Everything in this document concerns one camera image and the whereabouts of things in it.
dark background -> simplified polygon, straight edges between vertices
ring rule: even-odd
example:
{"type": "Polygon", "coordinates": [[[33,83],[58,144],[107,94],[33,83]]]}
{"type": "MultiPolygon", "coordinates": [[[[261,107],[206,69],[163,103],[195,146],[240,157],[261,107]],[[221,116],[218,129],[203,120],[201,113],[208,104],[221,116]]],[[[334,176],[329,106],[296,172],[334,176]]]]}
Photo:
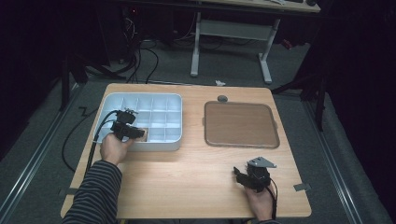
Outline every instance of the dark background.
{"type": "MultiPolygon", "coordinates": [[[[320,45],[312,46],[304,66],[313,68],[310,72],[327,73],[327,92],[348,139],[381,202],[396,220],[392,210],[396,202],[396,3],[334,0],[319,1],[319,5],[323,15],[346,20],[339,26],[322,27],[319,33],[314,22],[283,20],[276,42],[288,39],[299,45],[317,39],[320,45]],[[330,60],[323,65],[325,56],[330,60]]],[[[184,34],[191,23],[192,13],[136,9],[137,27],[168,44],[172,44],[174,30],[184,34]]],[[[123,58],[125,49],[113,46],[113,41],[123,41],[119,10],[114,6],[2,0],[0,10],[3,158],[60,78],[68,52],[109,64],[123,58]]]]}

gray carpet floor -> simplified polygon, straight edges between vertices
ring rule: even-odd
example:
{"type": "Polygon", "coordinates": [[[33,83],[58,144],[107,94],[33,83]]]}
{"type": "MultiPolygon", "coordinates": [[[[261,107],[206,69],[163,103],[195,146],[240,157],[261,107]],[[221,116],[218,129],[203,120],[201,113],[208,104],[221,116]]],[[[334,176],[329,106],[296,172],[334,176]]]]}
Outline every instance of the gray carpet floor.
{"type": "MultiPolygon", "coordinates": [[[[158,67],[150,78],[152,81],[214,86],[216,85],[215,81],[220,80],[225,82],[226,86],[269,89],[292,81],[309,49],[308,45],[290,50],[274,45],[268,58],[274,82],[268,86],[263,83],[256,56],[256,53],[260,52],[262,48],[261,45],[262,43],[257,42],[244,46],[228,43],[217,49],[202,49],[198,77],[189,75],[191,46],[174,45],[169,47],[160,43],[154,45],[153,42],[148,42],[144,47],[153,46],[151,50],[156,52],[159,57],[158,67]]],[[[216,43],[203,43],[203,48],[214,47],[217,47],[216,43]]],[[[143,49],[141,53],[142,63],[137,72],[139,82],[146,79],[156,63],[154,54],[143,49]]],[[[64,196],[59,195],[59,190],[67,189],[73,178],[73,173],[66,168],[61,157],[64,140],[73,127],[84,119],[81,107],[86,107],[86,113],[93,111],[99,106],[106,85],[111,82],[119,81],[91,76],[90,81],[80,87],[82,88],[80,94],[50,141],[49,151],[13,211],[9,223],[60,223],[62,221],[60,211],[64,196]]],[[[57,115],[60,99],[61,87],[57,85],[33,114],[19,141],[1,161],[0,202],[7,198],[45,131],[57,115]]],[[[316,127],[310,121],[312,118],[307,114],[306,106],[300,101],[296,91],[275,95],[275,100],[302,180],[312,187],[306,192],[312,207],[312,215],[305,218],[280,218],[279,221],[282,223],[349,223],[347,212],[326,166],[316,127]]],[[[323,135],[349,187],[353,201],[359,209],[362,223],[391,223],[387,211],[377,199],[370,180],[363,172],[347,141],[329,97],[326,98],[325,104],[323,135]]],[[[78,164],[93,119],[94,114],[85,119],[67,141],[65,156],[73,167],[78,164]]],[[[209,223],[209,220],[198,220],[198,222],[209,223]]]]}

